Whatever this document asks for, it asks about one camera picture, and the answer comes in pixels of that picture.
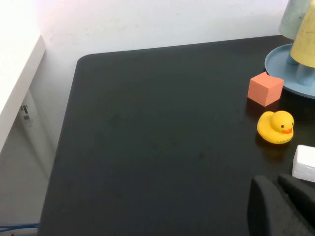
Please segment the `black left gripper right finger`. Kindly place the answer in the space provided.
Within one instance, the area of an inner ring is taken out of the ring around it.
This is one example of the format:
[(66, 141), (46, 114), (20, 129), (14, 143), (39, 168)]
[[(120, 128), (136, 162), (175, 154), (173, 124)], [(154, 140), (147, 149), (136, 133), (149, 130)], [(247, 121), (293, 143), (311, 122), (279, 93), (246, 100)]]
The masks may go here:
[(290, 175), (279, 175), (277, 182), (302, 218), (315, 229), (315, 184)]

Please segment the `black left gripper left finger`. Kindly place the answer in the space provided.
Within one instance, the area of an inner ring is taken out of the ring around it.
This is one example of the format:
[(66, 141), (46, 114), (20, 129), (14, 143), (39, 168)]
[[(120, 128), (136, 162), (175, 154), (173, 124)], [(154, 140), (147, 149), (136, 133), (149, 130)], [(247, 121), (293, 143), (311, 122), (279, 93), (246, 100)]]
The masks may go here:
[(251, 236), (313, 236), (277, 178), (255, 176), (251, 181), (247, 210)]

